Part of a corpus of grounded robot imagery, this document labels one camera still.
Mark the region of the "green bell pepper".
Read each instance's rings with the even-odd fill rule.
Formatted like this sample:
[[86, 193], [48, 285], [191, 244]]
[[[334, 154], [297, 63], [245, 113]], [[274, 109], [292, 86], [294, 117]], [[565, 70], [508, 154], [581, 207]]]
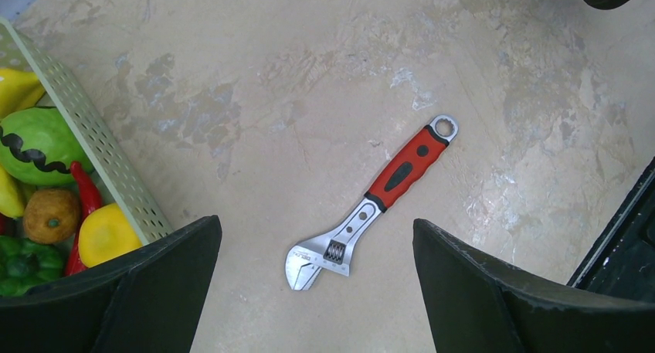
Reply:
[[35, 286], [58, 280], [64, 266], [55, 246], [1, 236], [1, 297], [22, 296]]

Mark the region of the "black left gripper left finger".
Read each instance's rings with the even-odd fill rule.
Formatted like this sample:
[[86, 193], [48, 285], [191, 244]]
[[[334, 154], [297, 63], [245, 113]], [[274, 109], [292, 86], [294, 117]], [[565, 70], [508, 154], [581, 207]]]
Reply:
[[205, 216], [133, 252], [1, 301], [3, 352], [187, 352], [222, 240]]

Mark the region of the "orange fruit toy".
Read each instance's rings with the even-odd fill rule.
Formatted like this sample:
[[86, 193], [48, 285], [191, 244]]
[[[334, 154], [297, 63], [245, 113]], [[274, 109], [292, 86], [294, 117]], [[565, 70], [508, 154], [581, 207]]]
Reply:
[[77, 194], [65, 188], [37, 190], [29, 199], [22, 226], [29, 239], [41, 244], [60, 243], [73, 236], [81, 220]]

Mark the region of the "pale green perforated basket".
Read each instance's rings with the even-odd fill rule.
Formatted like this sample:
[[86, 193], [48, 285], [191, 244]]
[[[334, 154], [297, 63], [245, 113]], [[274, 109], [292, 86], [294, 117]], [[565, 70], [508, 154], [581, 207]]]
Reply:
[[1, 66], [33, 71], [89, 157], [105, 202], [116, 202], [144, 245], [174, 232], [73, 72], [1, 18]]

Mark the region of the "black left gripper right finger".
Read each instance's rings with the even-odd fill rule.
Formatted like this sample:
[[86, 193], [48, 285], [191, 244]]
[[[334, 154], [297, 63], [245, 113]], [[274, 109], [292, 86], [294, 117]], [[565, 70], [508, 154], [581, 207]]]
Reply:
[[652, 352], [654, 305], [556, 283], [425, 219], [413, 254], [438, 352]]

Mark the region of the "green watermelon toy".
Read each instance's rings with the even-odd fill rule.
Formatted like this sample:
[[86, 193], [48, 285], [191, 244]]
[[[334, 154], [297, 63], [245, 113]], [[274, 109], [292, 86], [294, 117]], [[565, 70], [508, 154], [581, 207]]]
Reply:
[[31, 107], [1, 121], [1, 166], [17, 180], [36, 186], [74, 183], [70, 172], [78, 161], [85, 172], [94, 167], [55, 107]]

